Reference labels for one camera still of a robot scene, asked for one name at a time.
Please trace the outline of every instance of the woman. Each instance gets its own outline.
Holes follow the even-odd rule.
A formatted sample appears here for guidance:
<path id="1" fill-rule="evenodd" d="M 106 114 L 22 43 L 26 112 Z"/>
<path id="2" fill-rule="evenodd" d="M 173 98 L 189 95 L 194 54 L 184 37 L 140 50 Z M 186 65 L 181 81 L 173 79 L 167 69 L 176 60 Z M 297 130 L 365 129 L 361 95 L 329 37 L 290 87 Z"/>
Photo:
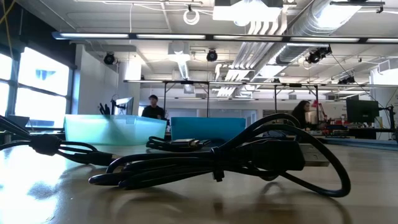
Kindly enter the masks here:
<path id="1" fill-rule="evenodd" d="M 307 100 L 302 100 L 298 105 L 294 108 L 292 112 L 292 116 L 297 118 L 298 121 L 300 122 L 300 127 L 301 129 L 305 129 L 307 122 L 305 120 L 305 112 L 310 111 L 310 102 Z"/>

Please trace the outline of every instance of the wooden table surface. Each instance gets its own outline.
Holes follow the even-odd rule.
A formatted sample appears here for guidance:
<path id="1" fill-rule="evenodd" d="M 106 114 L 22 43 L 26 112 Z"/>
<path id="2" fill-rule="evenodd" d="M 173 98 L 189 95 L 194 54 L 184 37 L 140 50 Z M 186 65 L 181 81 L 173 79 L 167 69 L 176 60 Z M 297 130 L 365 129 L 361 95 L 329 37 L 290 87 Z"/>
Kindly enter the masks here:
<path id="1" fill-rule="evenodd" d="M 351 177 L 345 198 L 313 194 L 283 177 L 264 182 L 230 172 L 220 183 L 205 174 L 125 191 L 88 184 L 103 167 L 43 156 L 25 146 L 6 149 L 0 152 L 0 223 L 398 223 L 398 152 L 328 147 Z M 128 155 L 145 149 L 113 151 Z M 293 173 L 340 187 L 332 167 Z"/>

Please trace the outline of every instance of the person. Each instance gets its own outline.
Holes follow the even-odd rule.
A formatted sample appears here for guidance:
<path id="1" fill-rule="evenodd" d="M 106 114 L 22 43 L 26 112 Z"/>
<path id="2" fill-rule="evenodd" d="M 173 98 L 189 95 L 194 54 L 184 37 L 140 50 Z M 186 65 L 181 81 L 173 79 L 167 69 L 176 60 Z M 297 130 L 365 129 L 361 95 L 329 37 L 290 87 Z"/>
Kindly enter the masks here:
<path id="1" fill-rule="evenodd" d="M 157 96 L 151 95 L 149 97 L 150 105 L 144 108 L 142 116 L 146 118 L 164 119 L 163 108 L 157 106 Z"/>
<path id="2" fill-rule="evenodd" d="M 302 100 L 298 105 L 294 108 L 292 112 L 292 116 L 298 119 L 300 122 L 300 127 L 301 129 L 306 129 L 307 127 L 307 122 L 305 120 L 305 112 L 310 111 L 310 102 L 307 100 Z"/>

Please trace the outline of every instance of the light blue plastic bin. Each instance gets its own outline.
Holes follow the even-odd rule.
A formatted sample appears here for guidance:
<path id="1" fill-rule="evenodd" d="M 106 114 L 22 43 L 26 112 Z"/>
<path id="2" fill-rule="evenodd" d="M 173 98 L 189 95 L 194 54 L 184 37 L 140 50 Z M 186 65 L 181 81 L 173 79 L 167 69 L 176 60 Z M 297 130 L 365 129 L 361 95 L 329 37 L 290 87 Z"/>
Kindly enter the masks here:
<path id="1" fill-rule="evenodd" d="M 145 144 L 164 138 L 166 121 L 134 115 L 65 115 L 67 141 L 110 146 Z"/>
<path id="2" fill-rule="evenodd" d="M 229 141 L 246 127 L 244 118 L 172 118 L 172 139 Z"/>

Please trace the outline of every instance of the man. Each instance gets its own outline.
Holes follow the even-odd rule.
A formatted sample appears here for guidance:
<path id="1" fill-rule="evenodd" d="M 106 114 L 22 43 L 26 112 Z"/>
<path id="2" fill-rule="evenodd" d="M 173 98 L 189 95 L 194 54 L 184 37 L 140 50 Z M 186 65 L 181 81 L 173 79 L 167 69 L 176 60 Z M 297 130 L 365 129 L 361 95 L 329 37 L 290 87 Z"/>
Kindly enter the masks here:
<path id="1" fill-rule="evenodd" d="M 157 96 L 149 97 L 150 106 L 144 108 L 142 116 L 146 118 L 164 119 L 164 110 L 157 106 Z"/>

